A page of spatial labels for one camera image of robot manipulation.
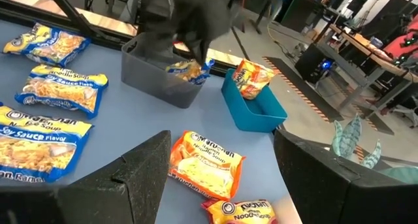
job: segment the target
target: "blue tray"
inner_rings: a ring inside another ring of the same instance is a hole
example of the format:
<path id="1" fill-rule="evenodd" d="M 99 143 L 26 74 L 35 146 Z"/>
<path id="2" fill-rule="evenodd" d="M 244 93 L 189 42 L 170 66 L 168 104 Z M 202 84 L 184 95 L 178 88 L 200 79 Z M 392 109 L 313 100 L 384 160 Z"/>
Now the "blue tray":
<path id="1" fill-rule="evenodd" d="M 287 119 L 286 111 L 269 86 L 265 86 L 254 100 L 244 99 L 232 79 L 229 69 L 222 85 L 222 94 L 235 125 L 243 131 L 270 133 Z"/>

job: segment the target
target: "ramen noodle package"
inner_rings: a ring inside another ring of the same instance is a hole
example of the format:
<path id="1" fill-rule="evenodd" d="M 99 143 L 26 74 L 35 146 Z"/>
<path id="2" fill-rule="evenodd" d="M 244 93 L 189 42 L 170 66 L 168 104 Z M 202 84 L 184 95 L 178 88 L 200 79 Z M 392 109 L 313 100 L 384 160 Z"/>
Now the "ramen noodle package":
<path id="1" fill-rule="evenodd" d="M 215 61 L 213 59 L 209 59 L 204 66 L 201 67 L 196 60 L 192 59 L 170 65 L 166 68 L 166 71 L 175 74 L 177 77 L 182 78 L 187 82 L 201 85 L 210 76 L 209 71 L 214 63 Z"/>
<path id="2" fill-rule="evenodd" d="M 186 131 L 171 151 L 169 176 L 207 197 L 229 200 L 238 189 L 243 160 L 241 155 Z"/>
<path id="3" fill-rule="evenodd" d="M 104 74 L 83 75 L 69 69 L 39 65 L 15 99 L 22 104 L 43 103 L 68 110 L 82 110 L 88 118 L 99 112 L 102 92 L 108 85 Z"/>
<path id="4" fill-rule="evenodd" d="M 233 74 L 233 80 L 245 99 L 254 99 L 273 78 L 272 69 L 243 59 Z"/>
<path id="5" fill-rule="evenodd" d="M 202 207 L 209 214 L 210 224 L 278 224 L 273 207 L 266 200 L 208 200 Z"/>
<path id="6" fill-rule="evenodd" d="M 53 182 L 75 168 L 92 125 L 31 116 L 0 103 L 0 178 Z"/>
<path id="7" fill-rule="evenodd" d="M 30 32 L 8 42 L 3 52 L 24 55 L 37 63 L 65 67 L 89 44 L 87 38 L 36 24 Z"/>

